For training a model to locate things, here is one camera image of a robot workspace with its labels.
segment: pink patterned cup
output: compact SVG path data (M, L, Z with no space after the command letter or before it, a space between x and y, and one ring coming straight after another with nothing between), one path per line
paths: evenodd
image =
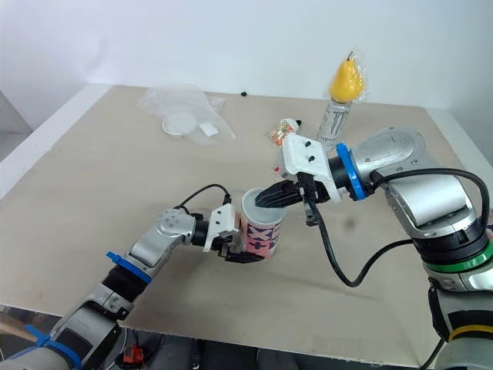
M286 208L262 208L255 205L261 188L248 190L241 200L240 238L242 250L270 258L276 250Z

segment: white paper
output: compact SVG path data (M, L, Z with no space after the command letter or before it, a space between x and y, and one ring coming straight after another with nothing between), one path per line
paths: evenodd
M214 125L212 123L208 123L208 122L200 123L199 127L202 129L203 133L205 133L207 135L207 137L212 136L212 135L216 135L217 133L219 133L217 128L214 127Z

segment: green ring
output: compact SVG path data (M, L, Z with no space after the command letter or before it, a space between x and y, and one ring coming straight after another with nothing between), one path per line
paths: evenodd
M471 270L472 268L475 268L489 260L491 256L493 256L493 243L490 241L480 254L469 258L466 261L458 262L456 264L429 264L426 262L424 264L426 264L430 270L433 271L454 273Z

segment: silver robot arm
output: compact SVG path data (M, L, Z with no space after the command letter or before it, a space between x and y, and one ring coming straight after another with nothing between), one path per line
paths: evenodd
M124 256L107 255L116 264L49 335L28 327L38 337L38 347L29 348L0 362L0 370L69 370L97 368L109 354L121 332L133 302L142 294L181 244L205 247L217 238L237 232L231 204L211 213L211 221L196 220L181 210L163 211L154 225Z
M280 154L286 180L262 192L257 206L303 202L307 225L313 226L313 205L339 201L343 188L353 200L363 200L382 178L433 167L438 166L426 153L423 137L413 129L382 130L352 150L339 144L330 159L318 142L290 133ZM433 324L449 342L436 369L493 370L493 244L464 188L457 177L444 174L382 184L421 255L431 282Z

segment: wooden table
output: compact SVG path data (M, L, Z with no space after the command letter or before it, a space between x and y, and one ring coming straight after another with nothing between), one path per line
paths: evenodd
M137 108L143 91L88 86L0 165L1 303L63 315L112 267L105 252L125 253L161 210L212 182L228 187L238 204L244 191L278 181L267 132L279 119L293 117L303 120L301 134L313 135L326 106L315 99L215 94L227 98L222 116L237 138L198 147L167 136L157 118ZM433 114L440 121L442 113ZM343 139L351 146L389 126L416 128L436 160L461 167L437 125L418 107L356 105ZM471 154L465 158L480 166L480 175L493 178L484 158L481 165ZM192 209L217 207L222 196L214 191L197 197ZM363 202L345 197L320 210L340 265L351 277L377 249L406 237L381 191ZM359 288L346 288L330 268L318 230L306 227L301 207L292 206L271 260L231 264L198 247L178 247L123 324L418 365L438 340L427 290L412 246L385 255Z

